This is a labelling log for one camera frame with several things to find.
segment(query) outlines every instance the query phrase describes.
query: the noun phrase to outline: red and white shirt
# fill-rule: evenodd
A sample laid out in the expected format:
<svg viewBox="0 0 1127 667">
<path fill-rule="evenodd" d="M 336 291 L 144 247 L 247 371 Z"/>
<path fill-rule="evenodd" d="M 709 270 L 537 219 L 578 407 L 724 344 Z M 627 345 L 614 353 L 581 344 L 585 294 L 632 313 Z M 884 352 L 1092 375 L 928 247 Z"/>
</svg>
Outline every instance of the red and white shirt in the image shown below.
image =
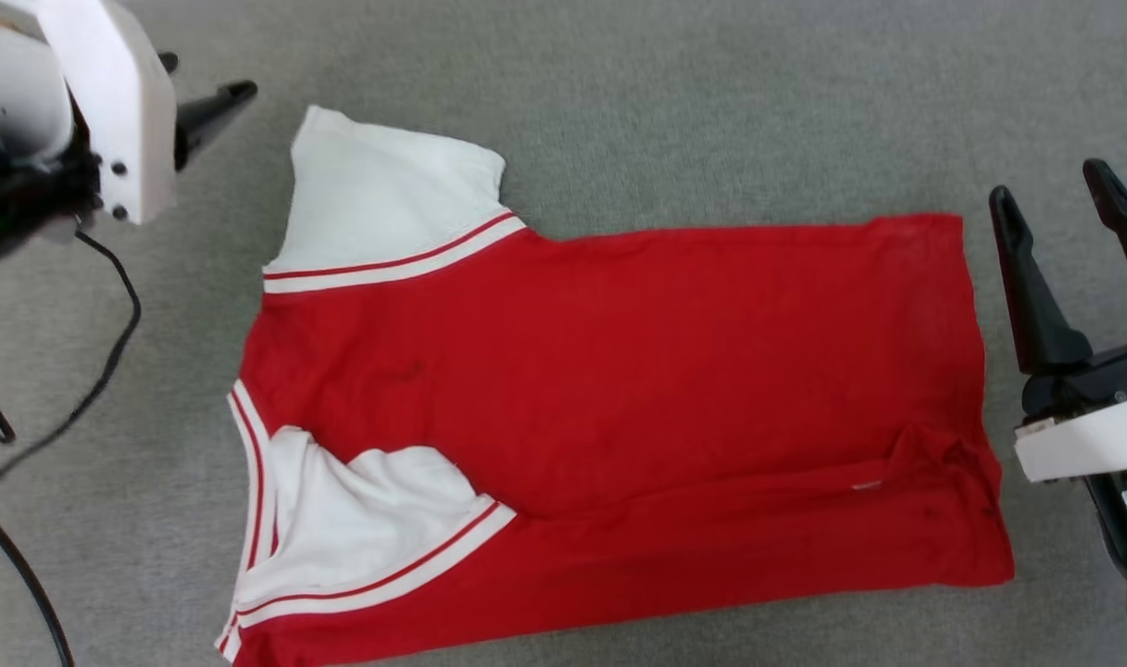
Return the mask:
<svg viewBox="0 0 1127 667">
<path fill-rule="evenodd" d="M 293 164 L 238 666 L 1011 578 L 957 216 L 552 241 L 496 153 L 318 108 Z"/>
</svg>

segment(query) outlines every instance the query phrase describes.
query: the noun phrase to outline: white sleeve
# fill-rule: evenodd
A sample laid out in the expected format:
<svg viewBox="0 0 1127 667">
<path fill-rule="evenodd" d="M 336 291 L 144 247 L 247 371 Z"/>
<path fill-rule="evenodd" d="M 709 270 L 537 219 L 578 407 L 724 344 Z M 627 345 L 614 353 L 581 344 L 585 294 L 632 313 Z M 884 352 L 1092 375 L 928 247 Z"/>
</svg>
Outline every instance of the white sleeve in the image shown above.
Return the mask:
<svg viewBox="0 0 1127 667">
<path fill-rule="evenodd" d="M 406 260 L 505 211 L 505 160 L 489 149 L 354 123 L 329 109 L 309 107 L 292 163 L 287 233 L 266 274 Z"/>
</svg>

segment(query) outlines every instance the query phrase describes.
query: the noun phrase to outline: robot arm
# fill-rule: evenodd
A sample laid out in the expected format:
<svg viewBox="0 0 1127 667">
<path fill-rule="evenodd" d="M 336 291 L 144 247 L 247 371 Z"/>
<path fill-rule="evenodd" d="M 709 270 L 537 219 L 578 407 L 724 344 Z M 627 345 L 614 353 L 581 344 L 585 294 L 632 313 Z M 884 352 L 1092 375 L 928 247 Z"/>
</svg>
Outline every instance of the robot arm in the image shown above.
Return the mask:
<svg viewBox="0 0 1127 667">
<path fill-rule="evenodd" d="M 1127 189 L 1102 160 L 1085 160 L 1093 206 L 1127 257 Z M 1102 537 L 1127 580 L 1127 346 L 1093 353 L 1073 329 L 1032 258 L 1032 233 L 1004 186 L 991 193 L 991 219 L 1024 385 L 1015 453 L 1033 482 L 1084 480 Z"/>
<path fill-rule="evenodd" d="M 178 106 L 169 68 L 110 0 L 5 0 L 47 41 L 0 28 L 0 257 L 47 222 L 144 223 L 174 204 L 188 164 L 257 92 L 252 81 Z"/>
</svg>

